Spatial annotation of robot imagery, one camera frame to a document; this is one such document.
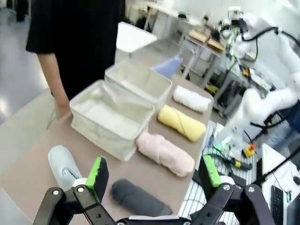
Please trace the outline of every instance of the black t-shirt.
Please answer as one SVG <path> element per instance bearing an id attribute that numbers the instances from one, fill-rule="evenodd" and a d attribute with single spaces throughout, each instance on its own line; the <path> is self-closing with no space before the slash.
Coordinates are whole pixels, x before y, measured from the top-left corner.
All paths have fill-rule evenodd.
<path id="1" fill-rule="evenodd" d="M 120 0 L 35 0 L 26 50 L 54 53 L 69 99 L 114 64 Z"/>

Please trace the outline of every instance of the light blue towel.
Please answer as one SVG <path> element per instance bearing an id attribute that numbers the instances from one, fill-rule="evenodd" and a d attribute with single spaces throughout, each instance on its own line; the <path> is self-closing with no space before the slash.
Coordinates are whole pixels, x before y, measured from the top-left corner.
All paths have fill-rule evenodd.
<path id="1" fill-rule="evenodd" d="M 71 152 L 64 146 L 54 146 L 48 153 L 48 161 L 57 181 L 64 191 L 68 191 L 75 180 L 82 178 Z"/>
<path id="2" fill-rule="evenodd" d="M 168 59 L 167 61 L 163 62 L 162 64 L 156 65 L 152 67 L 152 69 L 158 73 L 160 73 L 162 76 L 171 79 L 173 75 L 175 74 L 177 68 L 181 65 L 182 58 L 181 57 L 174 57 L 171 59 Z"/>

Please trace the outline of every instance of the white rolled towel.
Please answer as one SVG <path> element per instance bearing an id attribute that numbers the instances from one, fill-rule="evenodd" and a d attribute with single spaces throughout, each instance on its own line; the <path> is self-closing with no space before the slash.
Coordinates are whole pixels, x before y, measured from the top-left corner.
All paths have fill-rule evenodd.
<path id="1" fill-rule="evenodd" d="M 177 86 L 173 98 L 176 102 L 179 102 L 195 111 L 204 112 L 207 110 L 211 100 L 206 97 L 202 97 L 196 92 L 185 89 L 181 86 Z"/>

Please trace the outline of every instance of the robotic arm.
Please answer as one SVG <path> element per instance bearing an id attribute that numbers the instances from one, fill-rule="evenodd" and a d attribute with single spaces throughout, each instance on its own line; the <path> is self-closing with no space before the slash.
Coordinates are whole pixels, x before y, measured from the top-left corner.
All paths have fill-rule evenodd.
<path id="1" fill-rule="evenodd" d="M 237 37 L 233 50 L 239 58 L 242 58 L 250 49 L 250 41 L 259 38 L 264 32 L 262 30 L 274 30 L 279 38 L 278 57 L 289 69 L 289 81 L 286 88 L 271 91 L 266 98 L 262 99 L 255 89 L 247 89 L 242 98 L 241 104 L 228 121 L 226 126 L 216 135 L 214 145 L 219 146 L 223 140 L 230 137 L 230 148 L 232 151 L 240 152 L 242 149 L 242 133 L 250 123 L 262 124 L 272 113 L 285 108 L 292 107 L 298 101 L 300 91 L 300 59 L 290 47 L 289 34 L 263 18 L 257 18 L 251 14 L 243 15 L 243 22 L 247 25 L 246 30 L 241 30 Z"/>
<path id="2" fill-rule="evenodd" d="M 233 212 L 240 225 L 275 225 L 257 185 L 251 184 L 240 189 L 235 185 L 222 183 L 214 187 L 210 181 L 211 171 L 206 167 L 203 157 L 198 175 L 207 203 L 200 211 L 190 215 L 191 220 L 168 215 L 130 216 L 115 221 L 100 203 L 108 181 L 101 173 L 108 172 L 107 165 L 105 163 L 100 169 L 96 169 L 97 175 L 92 187 L 90 182 L 85 182 L 85 185 L 77 185 L 66 192 L 58 187 L 48 189 L 33 225 L 68 225 L 74 214 L 84 214 L 91 225 L 218 225 L 223 224 L 218 221 L 224 211 Z"/>

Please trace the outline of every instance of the gray rolled towel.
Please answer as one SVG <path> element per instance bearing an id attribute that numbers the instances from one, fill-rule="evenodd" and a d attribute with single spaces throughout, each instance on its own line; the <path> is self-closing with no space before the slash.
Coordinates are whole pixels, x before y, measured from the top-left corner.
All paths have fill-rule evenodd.
<path id="1" fill-rule="evenodd" d="M 169 205 L 126 179 L 114 182 L 112 196 L 120 205 L 139 216 L 159 217 L 173 213 Z"/>

